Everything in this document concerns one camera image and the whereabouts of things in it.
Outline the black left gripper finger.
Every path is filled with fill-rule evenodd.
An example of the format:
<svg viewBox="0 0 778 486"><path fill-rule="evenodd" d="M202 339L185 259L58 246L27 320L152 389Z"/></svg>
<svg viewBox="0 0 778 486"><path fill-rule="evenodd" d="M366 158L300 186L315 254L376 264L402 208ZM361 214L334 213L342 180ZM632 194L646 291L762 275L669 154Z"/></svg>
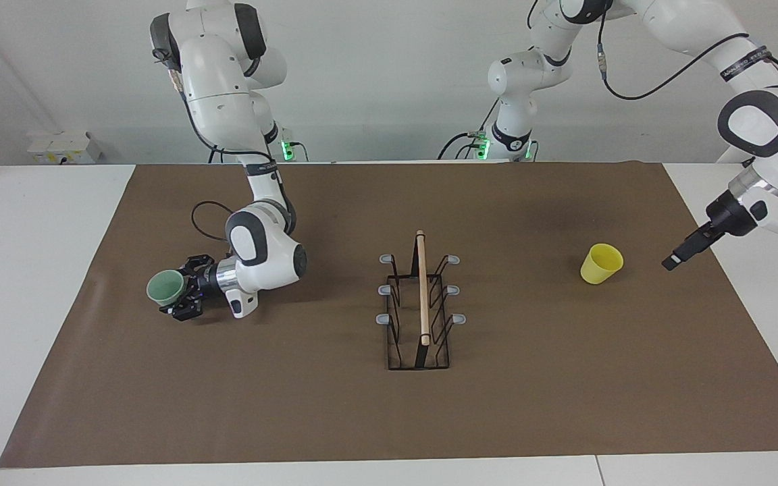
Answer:
<svg viewBox="0 0 778 486"><path fill-rule="evenodd" d="M673 271L681 264L689 261L696 254L694 245L689 242L683 242L677 246L670 255L662 261L662 267L667 271Z"/></svg>

